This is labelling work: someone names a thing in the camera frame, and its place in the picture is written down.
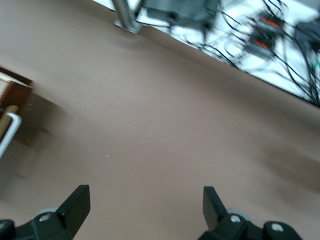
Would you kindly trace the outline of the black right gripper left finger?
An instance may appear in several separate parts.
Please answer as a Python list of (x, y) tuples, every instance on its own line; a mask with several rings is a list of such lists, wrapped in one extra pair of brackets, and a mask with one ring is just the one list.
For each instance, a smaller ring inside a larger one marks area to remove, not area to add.
[(16, 226), (0, 220), (2, 240), (73, 240), (91, 210), (90, 187), (79, 185), (58, 207), (43, 210), (30, 221)]

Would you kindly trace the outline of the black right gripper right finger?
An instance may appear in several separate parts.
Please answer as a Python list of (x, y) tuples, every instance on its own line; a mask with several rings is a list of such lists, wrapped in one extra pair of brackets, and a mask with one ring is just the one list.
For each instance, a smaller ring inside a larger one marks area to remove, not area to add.
[(302, 237), (290, 225), (267, 221), (258, 227), (243, 215), (228, 212), (212, 186), (203, 188), (202, 212), (208, 230), (200, 240), (300, 240)]

